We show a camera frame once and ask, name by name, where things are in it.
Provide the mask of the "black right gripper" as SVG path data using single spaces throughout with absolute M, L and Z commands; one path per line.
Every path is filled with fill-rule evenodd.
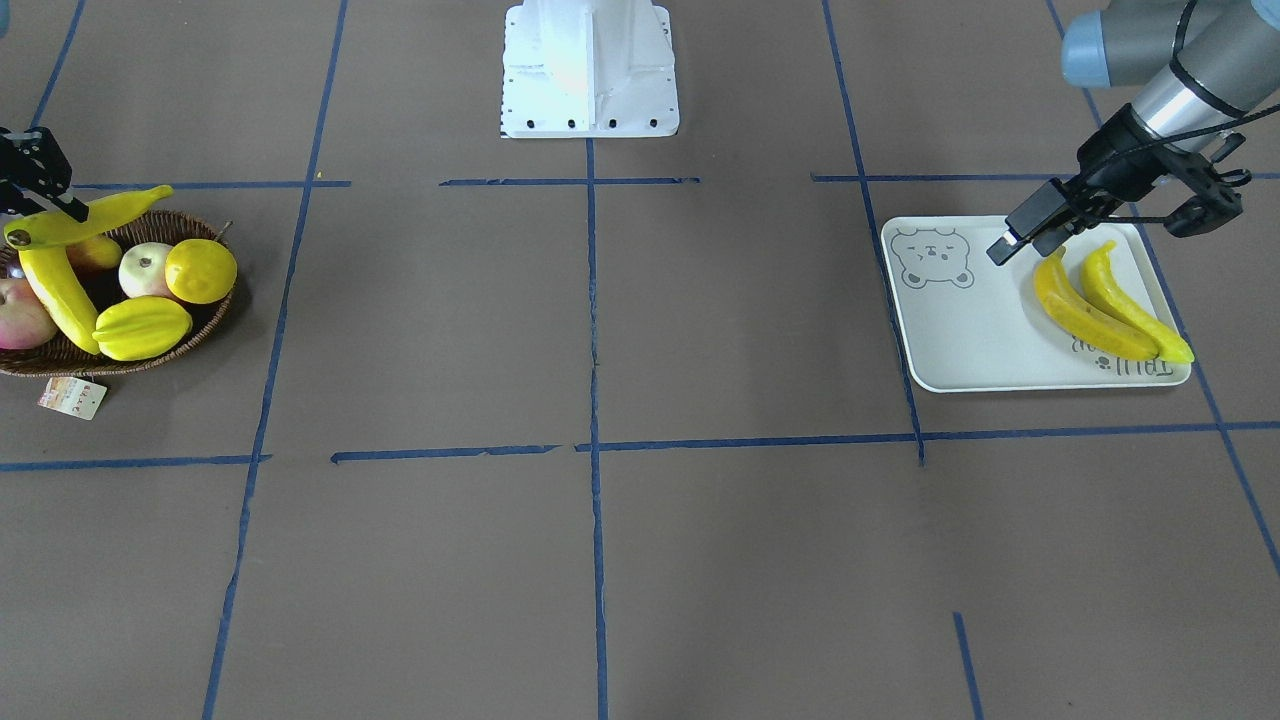
M 24 132 L 1 128 L 1 213 L 28 217 L 46 208 L 29 197 L 40 196 L 76 222 L 84 223 L 90 208 L 73 195 L 72 165 L 52 132 L 33 127 Z

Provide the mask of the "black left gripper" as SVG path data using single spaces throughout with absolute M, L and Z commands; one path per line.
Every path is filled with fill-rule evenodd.
M 1215 165 L 1244 142 L 1234 131 L 1242 123 L 1160 136 L 1124 105 L 1076 150 L 1076 209 L 1062 181 L 1047 181 L 1005 218 L 1006 229 L 986 250 L 987 258 L 1004 266 L 1027 247 L 1048 258 L 1070 238 L 1111 223 L 1115 210 L 1140 201 L 1162 178 L 1179 181 L 1190 197 L 1165 217 L 1137 223 L 1160 224 L 1175 237 L 1216 231 L 1243 213 L 1239 188 L 1251 182 L 1248 170 Z

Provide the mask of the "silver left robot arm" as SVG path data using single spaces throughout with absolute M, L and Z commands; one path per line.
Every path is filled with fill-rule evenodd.
M 1242 126 L 1274 111 L 1277 27 L 1275 1 L 1112 1 L 1078 17 L 1062 38 L 1064 78 L 1138 94 L 1076 150 L 1075 176 L 1048 179 L 1006 215 L 989 260 L 1004 265 L 1025 247 L 1048 256 L 1167 178 L 1189 191 L 1155 218 L 1169 234 L 1204 234 L 1239 217 L 1251 177 L 1219 163 L 1242 143 Z

